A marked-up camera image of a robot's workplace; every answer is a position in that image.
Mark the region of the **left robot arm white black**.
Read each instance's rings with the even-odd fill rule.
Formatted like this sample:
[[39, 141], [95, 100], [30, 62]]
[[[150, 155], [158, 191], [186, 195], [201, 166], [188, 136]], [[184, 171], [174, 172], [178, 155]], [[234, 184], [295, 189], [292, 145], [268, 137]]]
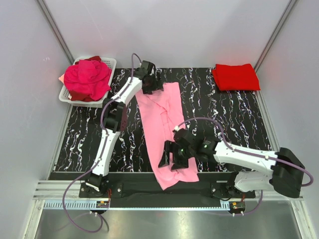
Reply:
[[113, 149], [120, 133], [127, 124], [127, 106], [136, 93], [152, 94], [163, 90], [163, 84], [154, 63], [143, 61], [131, 72], [124, 86], [104, 106], [100, 118], [101, 142], [96, 159], [91, 167], [86, 186], [96, 197], [103, 197], [108, 190], [106, 183]]

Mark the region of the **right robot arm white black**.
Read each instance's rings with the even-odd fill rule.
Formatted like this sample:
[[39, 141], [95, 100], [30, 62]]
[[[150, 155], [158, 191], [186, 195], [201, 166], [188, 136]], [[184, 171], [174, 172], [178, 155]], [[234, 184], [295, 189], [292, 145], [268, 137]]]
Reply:
[[304, 166], [287, 148], [278, 152], [258, 151], [229, 144], [209, 136], [195, 136], [186, 129], [176, 128], [173, 141], [164, 143], [158, 167], [172, 170], [189, 169], [190, 158], [202, 162], [227, 163], [248, 168], [248, 172], [233, 172], [223, 191], [228, 198], [255, 190], [275, 190], [298, 198], [302, 187]]

